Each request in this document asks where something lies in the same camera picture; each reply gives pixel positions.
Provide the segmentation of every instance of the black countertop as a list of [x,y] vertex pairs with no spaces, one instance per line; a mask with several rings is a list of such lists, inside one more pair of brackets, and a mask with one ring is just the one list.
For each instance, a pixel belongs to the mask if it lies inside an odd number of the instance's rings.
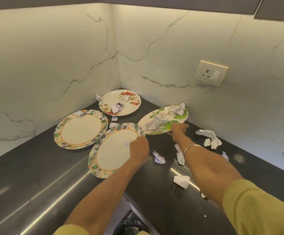
[[[139,120],[159,107],[142,99],[140,108],[118,118],[118,123]],[[98,102],[86,109],[99,110]],[[203,145],[206,137],[187,131]],[[67,150],[54,142],[55,126],[0,157],[0,235],[52,234],[69,213],[96,185],[102,182],[89,172],[92,146]],[[195,179],[176,161],[172,137],[147,135],[150,157],[130,181],[125,195],[161,235],[236,234],[220,208],[202,199]],[[225,151],[241,175],[284,201],[284,171],[221,139],[215,152]],[[166,163],[154,162],[152,151]],[[173,183],[177,174],[190,176],[187,189]]]

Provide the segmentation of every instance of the silver bangle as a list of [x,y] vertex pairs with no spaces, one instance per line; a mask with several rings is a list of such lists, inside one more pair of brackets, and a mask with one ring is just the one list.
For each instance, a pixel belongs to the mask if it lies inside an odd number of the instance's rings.
[[184,156],[186,155],[186,152],[187,152],[187,150],[189,149],[189,148],[191,148],[191,147],[194,147],[194,146],[200,146],[200,147],[202,147],[201,145],[198,145],[198,144],[193,144],[193,145],[191,145],[191,146],[188,146],[187,148],[186,148],[186,150],[184,150]]

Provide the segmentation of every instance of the forearm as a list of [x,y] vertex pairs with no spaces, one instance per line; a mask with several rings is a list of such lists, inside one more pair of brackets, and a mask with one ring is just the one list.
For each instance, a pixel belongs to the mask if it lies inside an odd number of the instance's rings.
[[[183,133],[176,136],[176,142],[183,153],[187,147],[195,144]],[[184,157],[202,193],[221,207],[227,187],[232,182],[243,179],[230,162],[203,147],[189,148]]]
[[139,166],[129,159],[77,205],[65,224],[81,226],[91,232],[91,235],[103,234],[124,190],[138,168]]

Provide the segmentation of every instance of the white plate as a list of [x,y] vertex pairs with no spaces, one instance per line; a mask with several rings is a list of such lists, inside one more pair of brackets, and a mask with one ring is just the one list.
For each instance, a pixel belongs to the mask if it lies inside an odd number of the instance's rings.
[[89,169],[96,177],[107,178],[121,167],[130,157],[132,142],[144,135],[141,127],[133,123],[116,125],[98,140],[89,155]]
[[82,110],[64,118],[54,132],[55,142],[64,149],[81,149],[95,143],[106,132],[108,119],[97,110]]
[[[130,99],[128,101],[121,100],[120,96],[129,95]],[[118,102],[124,104],[122,106],[122,111],[118,111],[115,114],[112,112],[112,105],[116,105]],[[141,105],[141,98],[138,94],[131,90],[114,90],[103,96],[99,102],[101,111],[108,115],[128,115],[135,112]]]
[[[151,113],[145,115],[142,119],[140,119],[138,125],[142,128],[142,130],[144,131],[145,134],[161,134],[161,133],[166,133],[168,131],[171,130],[171,125],[172,123],[183,123],[186,121],[189,112],[187,109],[184,110],[183,115],[166,115],[165,112],[167,112],[169,110],[171,106],[167,106],[165,108],[160,108],[157,110],[152,111]],[[167,118],[170,122],[168,122],[167,124],[164,124],[161,126],[161,128],[156,131],[156,130],[148,130],[145,127],[145,124],[147,124],[148,122],[150,122],[152,120],[152,118],[154,118],[155,116],[164,116],[165,118]]]

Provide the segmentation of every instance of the plate with green leaf pattern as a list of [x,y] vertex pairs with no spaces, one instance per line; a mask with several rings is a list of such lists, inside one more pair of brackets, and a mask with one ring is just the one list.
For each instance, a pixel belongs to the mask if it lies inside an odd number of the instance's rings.
[[[170,109],[171,106],[167,106],[164,108],[160,108],[157,110],[152,111],[151,113],[145,115],[138,123],[138,125],[142,128],[145,134],[162,134],[166,133],[171,130],[171,125],[173,123],[183,123],[186,121],[189,112],[187,109],[184,110],[183,115],[169,115],[167,114],[168,110]],[[148,130],[145,127],[145,124],[150,122],[155,116],[163,116],[169,120],[168,123],[161,125],[159,129],[157,130]]]
[[134,123],[123,123],[110,128],[95,142],[89,155],[89,169],[99,178],[107,178],[130,157],[129,143],[144,135]]
[[92,145],[106,132],[108,119],[97,110],[81,110],[68,115],[56,127],[55,142],[64,149],[81,149]]

